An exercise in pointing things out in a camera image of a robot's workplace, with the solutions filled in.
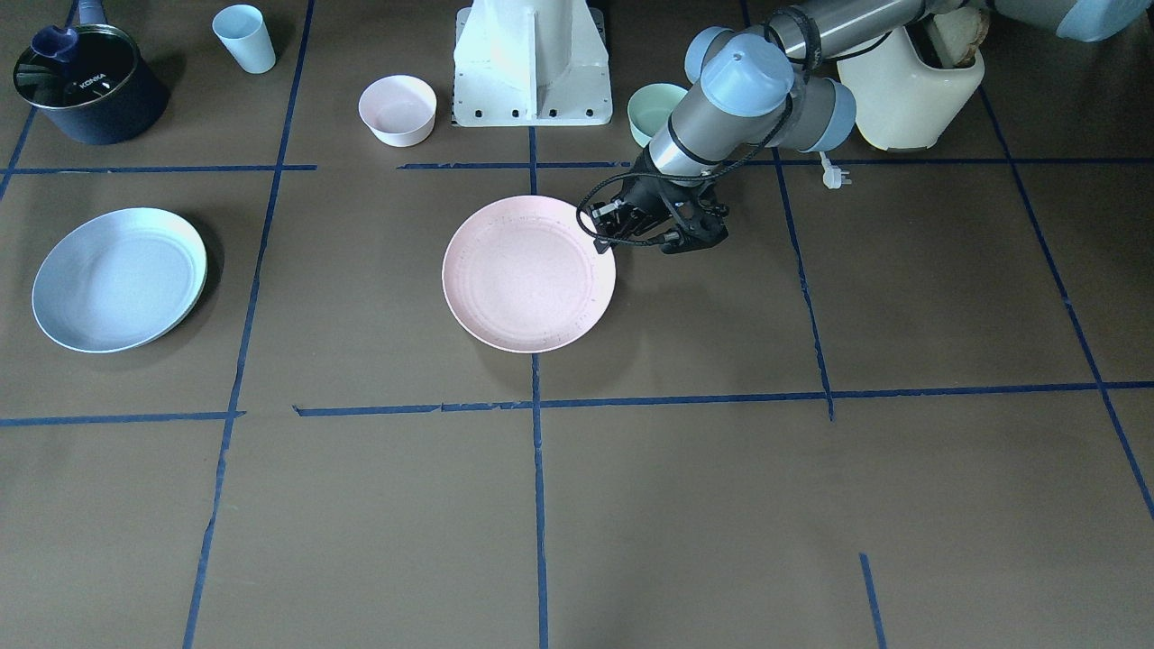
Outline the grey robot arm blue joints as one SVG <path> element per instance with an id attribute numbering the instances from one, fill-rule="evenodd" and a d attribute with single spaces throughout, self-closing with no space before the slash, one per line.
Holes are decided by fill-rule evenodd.
<path id="1" fill-rule="evenodd" d="M 892 32 L 964 1 L 805 1 L 784 5 L 742 32 L 714 27 L 687 50 L 690 91 L 644 148 L 638 166 L 695 187 L 720 173 L 739 146 L 831 151 L 857 114 L 848 87 L 814 70 L 839 55 L 861 55 Z"/>

